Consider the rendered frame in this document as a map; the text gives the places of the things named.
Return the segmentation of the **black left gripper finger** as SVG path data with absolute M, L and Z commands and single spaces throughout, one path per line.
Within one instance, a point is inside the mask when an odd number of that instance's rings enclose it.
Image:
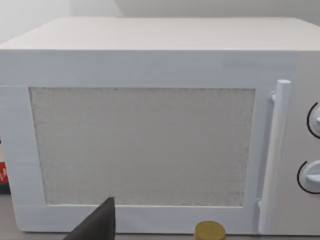
M 115 240 L 115 198 L 108 197 L 62 240 Z

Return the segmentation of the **pale microwave door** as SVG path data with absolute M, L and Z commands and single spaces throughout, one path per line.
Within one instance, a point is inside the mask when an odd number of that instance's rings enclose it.
M 253 234 L 290 51 L 0 50 L 18 228 L 70 232 L 106 198 L 119 233 Z

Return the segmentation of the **red and white box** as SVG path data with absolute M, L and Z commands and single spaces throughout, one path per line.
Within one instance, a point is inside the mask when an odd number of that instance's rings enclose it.
M 7 166 L 3 157 L 2 142 L 0 140 L 0 195 L 9 195 L 11 193 Z

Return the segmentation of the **yellow bottle cap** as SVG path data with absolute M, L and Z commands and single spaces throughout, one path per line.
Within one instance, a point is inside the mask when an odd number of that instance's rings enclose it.
M 226 240 L 226 230 L 218 222 L 202 221 L 195 226 L 193 240 Z

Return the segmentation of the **pale microwave oven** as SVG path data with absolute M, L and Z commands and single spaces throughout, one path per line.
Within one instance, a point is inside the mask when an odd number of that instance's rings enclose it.
M 297 18 L 67 17 L 0 45 L 0 50 L 283 51 L 296 54 L 278 165 L 271 225 L 264 235 L 320 236 L 320 195 L 303 192 L 303 162 L 320 160 L 307 114 L 320 104 L 320 27 Z M 266 161 L 257 199 L 258 231 Z

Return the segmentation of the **white microwave knob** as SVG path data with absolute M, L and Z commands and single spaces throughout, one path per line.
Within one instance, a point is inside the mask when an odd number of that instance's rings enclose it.
M 301 177 L 306 183 L 311 183 L 318 187 L 319 191 L 306 188 L 301 181 Z M 296 182 L 303 192 L 310 195 L 320 195 L 320 160 L 311 163 L 304 161 L 296 173 Z
M 314 103 L 307 113 L 306 126 L 310 134 L 320 140 L 320 104 Z

